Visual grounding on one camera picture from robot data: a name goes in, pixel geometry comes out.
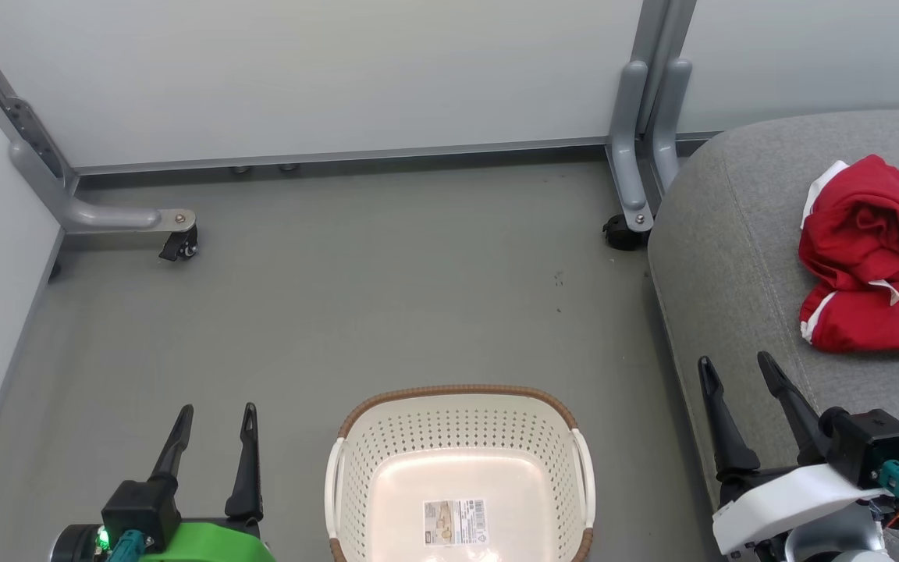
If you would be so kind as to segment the paper label sticker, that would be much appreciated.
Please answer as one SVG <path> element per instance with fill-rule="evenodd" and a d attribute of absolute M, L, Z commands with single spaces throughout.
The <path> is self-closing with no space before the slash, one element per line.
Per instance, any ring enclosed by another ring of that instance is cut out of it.
<path fill-rule="evenodd" d="M 488 502 L 464 499 L 422 503 L 422 539 L 425 546 L 488 545 Z"/>

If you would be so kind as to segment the grey metal partition leg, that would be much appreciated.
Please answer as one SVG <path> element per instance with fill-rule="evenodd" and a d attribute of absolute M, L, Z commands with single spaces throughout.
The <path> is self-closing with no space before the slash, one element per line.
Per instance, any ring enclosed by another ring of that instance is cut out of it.
<path fill-rule="evenodd" d="M 652 110 L 649 145 L 661 195 L 670 189 L 679 170 L 677 126 L 691 72 L 692 63 L 687 59 L 674 58 L 668 61 Z"/>
<path fill-rule="evenodd" d="M 615 181 L 620 210 L 629 231 L 643 234 L 652 228 L 652 210 L 638 168 L 636 138 L 638 115 L 645 93 L 647 63 L 631 60 L 624 65 L 606 142 L 606 155 Z"/>

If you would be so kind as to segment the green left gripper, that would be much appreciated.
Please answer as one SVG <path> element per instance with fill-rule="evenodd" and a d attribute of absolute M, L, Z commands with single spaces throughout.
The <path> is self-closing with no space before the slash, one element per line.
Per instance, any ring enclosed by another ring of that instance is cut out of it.
<path fill-rule="evenodd" d="M 172 430 L 149 475 L 149 480 L 176 479 L 179 462 L 190 441 L 195 408 L 179 409 Z M 142 562 L 277 562 L 261 541 L 259 523 L 264 517 L 258 410 L 245 406 L 240 425 L 240 459 L 224 519 L 181 519 L 150 513 L 140 530 L 154 541 Z"/>

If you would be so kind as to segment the white perforated laundry basket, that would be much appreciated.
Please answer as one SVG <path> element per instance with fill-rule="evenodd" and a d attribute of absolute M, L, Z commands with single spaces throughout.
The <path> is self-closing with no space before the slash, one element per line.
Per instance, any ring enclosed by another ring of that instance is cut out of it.
<path fill-rule="evenodd" d="M 485 546 L 425 546 L 422 503 L 485 499 Z M 335 562 L 588 562 L 595 467 L 577 420 L 545 391 L 449 385 L 368 398 L 325 470 Z"/>

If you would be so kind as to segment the grey partition post with foot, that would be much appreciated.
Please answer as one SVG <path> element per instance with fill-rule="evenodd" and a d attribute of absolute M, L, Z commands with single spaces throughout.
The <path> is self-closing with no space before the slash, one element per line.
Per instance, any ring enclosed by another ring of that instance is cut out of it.
<path fill-rule="evenodd" d="M 7 154 L 20 175 L 68 234 L 188 233 L 196 214 L 186 209 L 99 206 L 78 199 L 78 175 L 46 125 L 0 70 L 0 126 L 9 139 Z"/>

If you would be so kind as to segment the red garment with white trim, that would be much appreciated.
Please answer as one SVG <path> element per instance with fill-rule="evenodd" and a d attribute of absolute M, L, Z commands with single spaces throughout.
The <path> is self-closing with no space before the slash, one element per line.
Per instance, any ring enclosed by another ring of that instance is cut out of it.
<path fill-rule="evenodd" d="M 865 290 L 820 283 L 799 311 L 804 340 L 832 354 L 899 352 L 899 282 Z"/>

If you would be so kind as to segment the black caster wheel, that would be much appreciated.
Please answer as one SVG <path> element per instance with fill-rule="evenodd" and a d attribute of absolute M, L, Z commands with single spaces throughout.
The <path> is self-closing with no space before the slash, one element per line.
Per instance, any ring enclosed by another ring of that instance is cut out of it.
<path fill-rule="evenodd" d="M 636 232 L 627 224 L 624 214 L 613 215 L 602 227 L 606 244 L 617 251 L 638 251 L 645 248 L 652 232 Z"/>
<path fill-rule="evenodd" d="M 190 260 L 196 253 L 197 227 L 194 225 L 186 231 L 172 232 L 165 240 L 159 257 L 167 261 Z"/>

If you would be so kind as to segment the grey fabric sofa seat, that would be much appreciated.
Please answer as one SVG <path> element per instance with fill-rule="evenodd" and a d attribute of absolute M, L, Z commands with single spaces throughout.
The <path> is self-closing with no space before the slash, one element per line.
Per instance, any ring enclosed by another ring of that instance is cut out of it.
<path fill-rule="evenodd" d="M 832 164 L 878 155 L 899 169 L 899 109 L 796 116 L 707 141 L 665 192 L 647 256 L 665 335 L 702 462 L 715 535 L 720 483 L 698 363 L 763 470 L 793 466 L 797 444 L 759 369 L 774 356 L 817 412 L 881 408 L 899 419 L 899 351 L 829 354 L 807 342 L 799 310 L 815 277 L 797 256 L 809 188 Z"/>

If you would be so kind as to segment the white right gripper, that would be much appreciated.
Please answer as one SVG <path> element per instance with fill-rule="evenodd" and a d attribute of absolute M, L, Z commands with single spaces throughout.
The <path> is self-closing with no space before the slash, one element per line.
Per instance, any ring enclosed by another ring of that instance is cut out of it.
<path fill-rule="evenodd" d="M 757 353 L 759 369 L 777 399 L 797 444 L 801 467 L 743 493 L 712 516 L 712 532 L 722 555 L 742 551 L 749 542 L 770 539 L 812 523 L 859 500 L 887 496 L 884 488 L 861 489 L 826 463 L 831 440 L 819 427 L 820 417 L 770 352 Z M 760 460 L 747 447 L 734 422 L 724 388 L 712 360 L 697 362 L 714 449 L 717 480 L 756 472 Z"/>

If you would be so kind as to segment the red shorts with white stripes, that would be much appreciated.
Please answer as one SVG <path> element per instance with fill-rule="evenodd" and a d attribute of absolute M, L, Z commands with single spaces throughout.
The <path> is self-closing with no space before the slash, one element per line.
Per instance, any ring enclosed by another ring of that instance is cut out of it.
<path fill-rule="evenodd" d="M 803 219 L 798 256 L 833 290 L 899 283 L 899 169 L 872 154 L 834 174 Z"/>

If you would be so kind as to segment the grey partition bottom rail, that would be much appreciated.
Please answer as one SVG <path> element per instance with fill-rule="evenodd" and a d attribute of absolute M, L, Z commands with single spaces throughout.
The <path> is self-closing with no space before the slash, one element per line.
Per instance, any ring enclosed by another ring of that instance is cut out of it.
<path fill-rule="evenodd" d="M 77 166 L 78 176 L 103 176 L 124 173 L 179 172 L 200 169 L 232 169 L 245 166 L 306 164 L 328 162 L 354 162 L 392 158 L 422 158 L 454 155 L 475 155 L 496 152 L 553 150 L 563 148 L 604 146 L 606 136 L 577 137 L 553 140 L 528 140 L 489 144 L 461 144 L 442 147 L 400 148 L 368 151 L 343 151 L 300 155 L 267 155 L 231 158 L 204 158 L 138 164 Z"/>

